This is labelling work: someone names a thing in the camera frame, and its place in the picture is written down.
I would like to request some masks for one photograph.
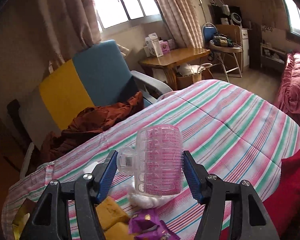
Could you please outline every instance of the gray armrest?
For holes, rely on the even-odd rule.
[[[162,95],[172,91],[172,89],[167,84],[163,83],[160,80],[149,77],[149,76],[147,76],[143,73],[140,73],[138,71],[135,71],[135,70],[132,70],[131,74],[135,79],[137,79],[138,81],[141,81],[143,84],[157,90]]]

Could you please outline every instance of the table leg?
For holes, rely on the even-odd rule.
[[[165,68],[164,73],[167,76],[168,85],[171,87],[171,89],[174,91],[178,90],[177,78],[176,78],[176,74],[174,73],[174,70],[171,68]]]

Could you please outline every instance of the chair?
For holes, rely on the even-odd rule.
[[[236,53],[242,53],[242,47],[234,46],[233,48],[229,48],[229,47],[215,46],[213,41],[212,41],[212,38],[213,38],[213,35],[215,35],[217,33],[218,33],[218,30],[212,23],[205,23],[202,26],[202,37],[203,37],[204,46],[208,47],[209,49],[211,49],[211,51],[213,51],[215,53],[217,60],[220,62],[218,64],[222,65],[223,71],[226,75],[226,78],[227,78],[228,82],[229,82],[228,73],[230,73],[234,70],[238,70],[239,75],[242,78],[240,66],[239,66],[237,57],[235,55]],[[225,57],[226,54],[234,57],[236,65],[237,65],[235,68],[227,70],[227,67],[225,66],[225,64],[223,62],[224,57]]]
[[[139,90],[145,107],[154,104],[157,100],[146,86],[160,95],[172,91],[157,79],[130,71],[113,40],[76,54],[45,78],[25,100],[19,103],[15,99],[7,106],[17,130],[30,145],[20,174],[25,175],[34,146],[40,149],[47,133],[60,133],[86,107],[124,102]]]

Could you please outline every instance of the striped tablecloth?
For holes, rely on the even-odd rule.
[[[225,181],[249,180],[262,200],[276,189],[281,159],[300,149],[300,128],[267,101],[235,85],[206,80],[176,91],[111,129],[77,147],[45,168],[30,174],[9,189],[2,210],[2,228],[13,239],[12,220],[25,198],[37,201],[52,179],[75,180],[86,165],[103,162],[111,149],[135,145],[136,134],[145,126],[172,124],[179,127],[185,150],[209,173]],[[125,212],[138,208],[127,200],[132,177],[116,173],[109,195]],[[72,239],[79,239],[74,202],[70,202]],[[157,208],[159,217],[181,239],[193,239],[203,212],[184,180],[183,190]],[[226,203],[224,225],[229,225],[230,203]]]

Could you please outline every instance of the metal screw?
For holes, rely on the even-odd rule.
[[[58,184],[58,180],[56,180],[56,179],[53,179],[52,181],[50,181],[51,186],[55,186],[57,184]]]
[[[216,179],[217,179],[217,176],[214,175],[214,174],[209,174],[209,175],[208,175],[208,179],[216,180]]]
[[[84,174],[83,178],[86,179],[86,180],[89,180],[89,179],[92,178],[92,174],[91,173],[86,173],[86,174]]]
[[[247,180],[243,180],[242,182],[242,185],[244,185],[244,186],[246,186],[246,187],[249,187],[250,186],[250,182],[249,181],[247,181]]]

